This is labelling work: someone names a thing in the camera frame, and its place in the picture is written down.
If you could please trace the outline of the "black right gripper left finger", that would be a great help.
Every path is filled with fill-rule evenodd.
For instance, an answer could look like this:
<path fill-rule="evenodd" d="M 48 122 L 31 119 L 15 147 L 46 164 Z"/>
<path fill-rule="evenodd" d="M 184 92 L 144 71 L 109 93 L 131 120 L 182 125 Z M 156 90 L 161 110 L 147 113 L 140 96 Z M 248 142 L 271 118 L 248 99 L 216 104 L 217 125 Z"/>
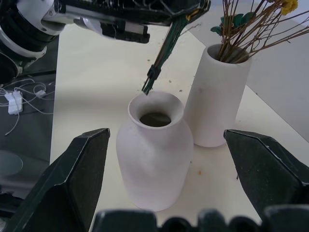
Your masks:
<path fill-rule="evenodd" d="M 100 195 L 109 129 L 75 137 L 41 175 L 7 232 L 88 232 Z"/>

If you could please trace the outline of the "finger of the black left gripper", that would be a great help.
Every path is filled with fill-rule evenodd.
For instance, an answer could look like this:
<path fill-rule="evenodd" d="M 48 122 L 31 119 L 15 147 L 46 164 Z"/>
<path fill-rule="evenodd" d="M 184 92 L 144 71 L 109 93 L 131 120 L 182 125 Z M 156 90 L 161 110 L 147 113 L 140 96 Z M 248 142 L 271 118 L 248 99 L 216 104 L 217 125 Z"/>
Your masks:
<path fill-rule="evenodd" d="M 197 15 L 200 11 L 125 11 L 126 21 L 142 25 L 170 25 L 181 16 Z"/>
<path fill-rule="evenodd" d="M 170 15 L 206 10 L 210 4 L 211 0 L 135 0 L 135 5 L 142 9 L 160 11 Z"/>

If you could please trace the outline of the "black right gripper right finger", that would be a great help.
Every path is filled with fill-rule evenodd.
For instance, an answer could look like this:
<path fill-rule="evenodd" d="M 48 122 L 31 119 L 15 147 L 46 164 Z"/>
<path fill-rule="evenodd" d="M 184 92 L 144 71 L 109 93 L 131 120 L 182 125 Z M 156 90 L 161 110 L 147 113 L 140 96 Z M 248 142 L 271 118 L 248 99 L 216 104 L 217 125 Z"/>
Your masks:
<path fill-rule="evenodd" d="M 224 139 L 242 188 L 260 217 L 268 206 L 309 204 L 309 167 L 274 138 L 225 130 Z"/>

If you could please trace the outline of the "green stemmed flower bouquet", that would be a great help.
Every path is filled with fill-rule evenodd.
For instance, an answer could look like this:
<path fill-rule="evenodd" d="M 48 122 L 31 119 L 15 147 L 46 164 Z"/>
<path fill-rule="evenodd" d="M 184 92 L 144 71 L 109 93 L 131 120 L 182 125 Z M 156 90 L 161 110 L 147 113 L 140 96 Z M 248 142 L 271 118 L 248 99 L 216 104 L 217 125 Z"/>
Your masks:
<path fill-rule="evenodd" d="M 162 66 L 169 58 L 172 53 L 177 40 L 185 28 L 185 26 L 189 23 L 185 16 L 177 18 L 170 26 L 166 37 L 163 41 L 163 44 L 160 48 L 160 51 L 156 57 L 154 64 L 150 67 L 147 73 L 147 79 L 142 87 L 142 92 L 145 95 L 148 95 L 152 90 L 154 82 L 157 80 L 161 73 Z"/>

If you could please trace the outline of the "dried yellow flower bouquet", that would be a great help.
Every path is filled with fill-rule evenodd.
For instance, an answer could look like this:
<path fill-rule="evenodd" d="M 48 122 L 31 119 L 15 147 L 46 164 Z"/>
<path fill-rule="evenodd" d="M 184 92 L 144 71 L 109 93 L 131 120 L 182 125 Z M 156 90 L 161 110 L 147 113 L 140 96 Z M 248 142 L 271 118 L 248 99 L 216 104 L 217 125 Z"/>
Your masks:
<path fill-rule="evenodd" d="M 222 0 L 223 16 L 211 32 L 221 37 L 215 58 L 224 63 L 242 63 L 267 41 L 282 16 L 298 8 L 298 0 L 252 0 L 248 12 L 238 10 L 240 0 Z"/>

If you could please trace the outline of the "round grey disc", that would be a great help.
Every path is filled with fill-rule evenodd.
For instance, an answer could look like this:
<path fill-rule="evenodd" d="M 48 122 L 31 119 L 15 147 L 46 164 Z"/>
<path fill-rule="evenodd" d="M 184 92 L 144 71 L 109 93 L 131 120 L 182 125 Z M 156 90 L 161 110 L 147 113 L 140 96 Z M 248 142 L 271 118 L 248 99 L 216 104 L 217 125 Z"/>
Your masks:
<path fill-rule="evenodd" d="M 23 161 L 18 155 L 6 150 L 0 150 L 0 175 L 14 175 L 20 172 L 22 168 Z"/>

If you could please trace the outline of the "white bulbous ceramic vase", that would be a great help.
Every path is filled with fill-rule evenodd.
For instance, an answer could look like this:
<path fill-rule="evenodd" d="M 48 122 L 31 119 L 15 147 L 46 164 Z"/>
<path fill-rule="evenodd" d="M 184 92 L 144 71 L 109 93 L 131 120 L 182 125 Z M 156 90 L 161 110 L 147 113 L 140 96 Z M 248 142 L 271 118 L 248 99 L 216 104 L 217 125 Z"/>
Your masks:
<path fill-rule="evenodd" d="M 179 198 L 193 158 L 184 106 L 170 93 L 152 91 L 133 98 L 127 111 L 116 137 L 124 186 L 136 207 L 165 210 Z"/>

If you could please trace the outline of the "white cylindrical ceramic vase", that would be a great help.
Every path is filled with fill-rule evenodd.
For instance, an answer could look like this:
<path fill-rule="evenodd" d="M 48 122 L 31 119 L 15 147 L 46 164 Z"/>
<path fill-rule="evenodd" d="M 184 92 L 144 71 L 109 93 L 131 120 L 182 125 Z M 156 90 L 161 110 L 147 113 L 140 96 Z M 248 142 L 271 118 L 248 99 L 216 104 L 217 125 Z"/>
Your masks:
<path fill-rule="evenodd" d="M 217 60 L 220 47 L 204 49 L 184 110 L 194 143 L 202 147 L 225 143 L 224 131 L 234 127 L 251 66 L 249 58 L 238 64 Z"/>

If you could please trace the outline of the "white power adapter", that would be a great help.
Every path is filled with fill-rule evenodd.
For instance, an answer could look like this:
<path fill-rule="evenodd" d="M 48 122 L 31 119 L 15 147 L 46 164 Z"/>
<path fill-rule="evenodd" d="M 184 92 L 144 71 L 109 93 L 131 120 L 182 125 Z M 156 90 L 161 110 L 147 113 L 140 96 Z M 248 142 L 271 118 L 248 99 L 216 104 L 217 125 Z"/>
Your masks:
<path fill-rule="evenodd" d="M 8 113 L 17 115 L 23 111 L 23 94 L 20 91 L 13 91 L 4 95 L 8 101 Z"/>

